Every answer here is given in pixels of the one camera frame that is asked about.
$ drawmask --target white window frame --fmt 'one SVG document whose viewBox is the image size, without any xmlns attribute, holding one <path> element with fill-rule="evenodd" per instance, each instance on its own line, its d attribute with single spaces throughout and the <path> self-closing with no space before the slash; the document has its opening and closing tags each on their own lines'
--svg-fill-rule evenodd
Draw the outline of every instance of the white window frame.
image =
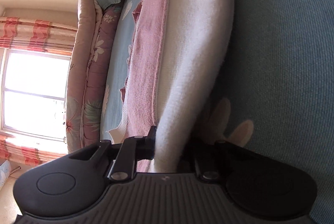
<svg viewBox="0 0 334 224">
<path fill-rule="evenodd" d="M 1 71 L 0 71 L 0 81 L 1 81 L 1 93 L 0 93 L 0 101 L 1 101 L 1 115 L 0 115 L 0 120 L 1 120 L 1 131 L 9 134 L 9 135 L 25 135 L 25 136 L 31 136 L 31 137 L 37 137 L 37 138 L 42 138 L 42 139 L 48 139 L 48 140 L 54 140 L 54 141 L 60 141 L 60 142 L 66 142 L 66 134 L 64 133 L 64 138 L 56 138 L 56 137 L 49 137 L 49 136 L 44 136 L 44 135 L 37 135 L 37 134 L 31 134 L 31 133 L 26 133 L 26 132 L 21 132 L 18 131 L 12 127 L 5 126 L 5 119 L 4 119 L 4 94 L 5 91 L 10 91 L 10 92 L 17 92 L 21 94 L 26 94 L 26 95 L 34 95 L 38 97 L 43 97 L 43 98 L 48 98 L 48 99 L 58 99 L 64 101 L 64 106 L 66 106 L 66 99 L 64 98 L 59 98 L 59 97 L 51 97 L 48 95 L 41 95 L 41 94 L 34 94 L 34 93 L 27 93 L 27 92 L 21 92 L 21 91 L 16 91 L 12 89 L 7 89 L 5 88 L 5 79 L 6 79 L 6 70 L 7 70 L 7 65 L 8 65 L 8 60 L 9 60 L 9 55 L 11 53 L 21 53 L 21 54 L 29 54 L 29 55 L 35 55 L 35 56 L 43 56 L 43 57 L 50 57 L 50 58 L 57 58 L 57 59 L 63 59 L 63 60 L 71 60 L 71 57 L 69 56 L 62 56 L 62 55 L 56 55 L 56 54 L 46 54 L 43 52 L 32 52 L 32 51 L 24 51 L 24 50 L 14 50 L 14 49 L 5 49 L 2 57 L 2 63 L 1 63 Z"/>
</svg>

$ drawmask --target curtain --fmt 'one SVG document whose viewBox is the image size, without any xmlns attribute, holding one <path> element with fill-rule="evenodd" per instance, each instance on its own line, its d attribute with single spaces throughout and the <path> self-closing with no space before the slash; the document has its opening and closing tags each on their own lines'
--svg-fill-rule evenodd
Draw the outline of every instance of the curtain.
<svg viewBox="0 0 334 224">
<path fill-rule="evenodd" d="M 67 154 L 66 146 L 60 142 L 59 147 L 62 147 L 59 149 L 54 141 L 41 140 L 36 143 L 36 140 L 0 135 L 0 158 L 35 167 Z"/>
<path fill-rule="evenodd" d="M 77 28 L 43 20 L 0 17 L 0 48 L 71 56 Z"/>
</svg>

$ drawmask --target white flower print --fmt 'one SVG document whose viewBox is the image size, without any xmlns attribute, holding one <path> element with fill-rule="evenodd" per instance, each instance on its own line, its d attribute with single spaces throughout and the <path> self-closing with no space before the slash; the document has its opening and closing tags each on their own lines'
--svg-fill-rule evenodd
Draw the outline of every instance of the white flower print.
<svg viewBox="0 0 334 224">
<path fill-rule="evenodd" d="M 108 14 L 105 15 L 105 17 L 103 18 L 103 20 L 106 22 L 106 23 L 110 23 L 112 21 L 115 21 L 117 16 L 109 16 Z"/>
<path fill-rule="evenodd" d="M 104 43 L 104 40 L 99 40 L 99 41 L 96 42 L 96 44 L 95 44 L 95 48 L 94 48 L 95 52 L 94 52 L 94 58 L 93 58 L 94 62 L 97 61 L 97 57 L 98 57 L 99 54 L 104 53 L 104 49 L 99 47 L 99 46 L 101 46 L 103 43 Z"/>
<path fill-rule="evenodd" d="M 106 85 L 106 90 L 105 90 L 105 96 L 103 98 L 103 104 L 102 104 L 102 115 L 103 117 L 106 114 L 106 104 L 108 103 L 108 97 L 109 97 L 109 85 Z"/>
<path fill-rule="evenodd" d="M 131 9 L 131 7 L 132 7 L 132 1 L 130 1 L 130 2 L 128 3 L 128 5 L 126 6 L 122 20 L 125 19 L 126 15 L 128 14 L 128 12 L 129 12 L 130 9 Z"/>
</svg>

